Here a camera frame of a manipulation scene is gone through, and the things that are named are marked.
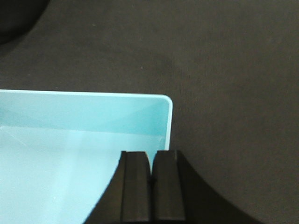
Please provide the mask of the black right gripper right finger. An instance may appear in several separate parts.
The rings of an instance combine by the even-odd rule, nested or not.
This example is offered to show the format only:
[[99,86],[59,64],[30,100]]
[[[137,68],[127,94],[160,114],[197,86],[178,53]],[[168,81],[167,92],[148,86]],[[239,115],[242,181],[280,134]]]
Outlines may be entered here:
[[257,224],[211,188],[180,151],[157,151],[152,168],[155,224]]

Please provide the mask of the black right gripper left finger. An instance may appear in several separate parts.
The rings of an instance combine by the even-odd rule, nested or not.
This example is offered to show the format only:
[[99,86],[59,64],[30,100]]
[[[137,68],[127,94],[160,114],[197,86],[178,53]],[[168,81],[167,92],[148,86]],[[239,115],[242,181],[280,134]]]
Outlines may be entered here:
[[145,152],[122,151],[116,171],[86,224],[149,224],[150,164]]

